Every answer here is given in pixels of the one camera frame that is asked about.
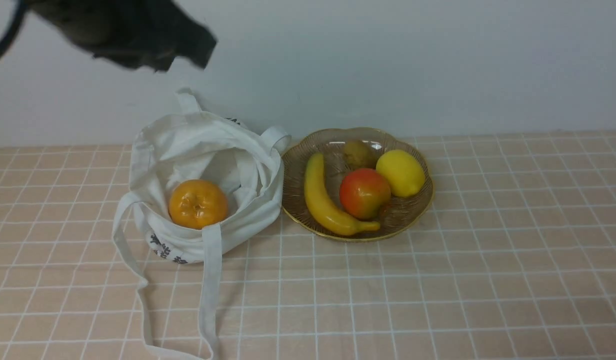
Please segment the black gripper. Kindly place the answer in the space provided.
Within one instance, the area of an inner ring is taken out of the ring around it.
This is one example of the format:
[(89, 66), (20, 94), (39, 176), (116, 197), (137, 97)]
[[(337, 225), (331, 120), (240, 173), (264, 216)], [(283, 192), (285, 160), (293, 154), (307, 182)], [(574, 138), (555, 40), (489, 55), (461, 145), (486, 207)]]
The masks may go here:
[(183, 57), (205, 69), (218, 44), (202, 23), (173, 0), (113, 0), (113, 32), (93, 48), (94, 59), (105, 59), (126, 69), (150, 68), (167, 72)]

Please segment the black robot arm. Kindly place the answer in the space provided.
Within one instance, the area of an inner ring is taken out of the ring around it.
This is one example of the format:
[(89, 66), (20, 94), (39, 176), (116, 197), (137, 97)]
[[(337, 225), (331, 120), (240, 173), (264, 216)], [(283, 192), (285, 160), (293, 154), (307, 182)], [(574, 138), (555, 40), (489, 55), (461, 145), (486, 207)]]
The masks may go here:
[(0, 60), (28, 13), (53, 25), (94, 59), (129, 70), (167, 72), (178, 57), (205, 69), (218, 44), (210, 28), (173, 0), (17, 0), (0, 38)]

